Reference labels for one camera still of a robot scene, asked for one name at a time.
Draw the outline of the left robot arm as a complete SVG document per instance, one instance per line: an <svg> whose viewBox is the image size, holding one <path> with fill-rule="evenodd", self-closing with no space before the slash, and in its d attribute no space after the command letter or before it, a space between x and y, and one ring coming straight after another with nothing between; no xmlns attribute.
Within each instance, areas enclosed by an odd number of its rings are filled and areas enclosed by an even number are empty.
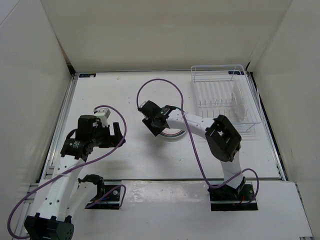
<svg viewBox="0 0 320 240"><path fill-rule="evenodd" d="M109 115L107 108L81 115L77 128L66 136L54 169L57 180L47 182L49 189L43 203L35 215L28 215L24 221L30 239L70 240L79 211L119 199L121 185L107 186L96 174L79 177L95 147L115 148L125 142L117 122L113 123L114 134L110 133Z"/></svg>

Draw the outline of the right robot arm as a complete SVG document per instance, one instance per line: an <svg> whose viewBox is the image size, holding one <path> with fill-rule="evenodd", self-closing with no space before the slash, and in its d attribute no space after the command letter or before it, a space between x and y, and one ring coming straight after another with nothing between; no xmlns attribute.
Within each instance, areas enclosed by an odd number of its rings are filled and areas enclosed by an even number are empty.
<svg viewBox="0 0 320 240"><path fill-rule="evenodd" d="M216 118L204 118L175 106L159 107L150 100L137 109L144 115L142 122L154 136L165 129L174 129L205 139L213 157L220 161L224 177L224 183L212 185L211 188L224 189L230 200L242 195L245 185L240 164L242 137L226 116L220 114Z"/></svg>

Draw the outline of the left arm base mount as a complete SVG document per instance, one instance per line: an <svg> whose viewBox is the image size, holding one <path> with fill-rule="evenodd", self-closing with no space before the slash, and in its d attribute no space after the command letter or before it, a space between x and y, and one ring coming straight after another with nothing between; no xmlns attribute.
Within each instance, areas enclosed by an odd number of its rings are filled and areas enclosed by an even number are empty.
<svg viewBox="0 0 320 240"><path fill-rule="evenodd" d="M104 180L99 186L97 195L90 200L85 209L89 210L119 210L127 193L126 186L121 181Z"/></svg>

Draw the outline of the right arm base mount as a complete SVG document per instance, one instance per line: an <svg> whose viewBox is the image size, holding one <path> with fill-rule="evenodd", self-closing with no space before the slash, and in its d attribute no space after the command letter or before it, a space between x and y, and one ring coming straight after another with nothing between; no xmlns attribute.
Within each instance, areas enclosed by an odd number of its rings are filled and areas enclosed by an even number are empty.
<svg viewBox="0 0 320 240"><path fill-rule="evenodd" d="M208 188L210 209L213 212L257 211L258 204L254 199L252 183L246 183L237 194L228 185L221 188Z"/></svg>

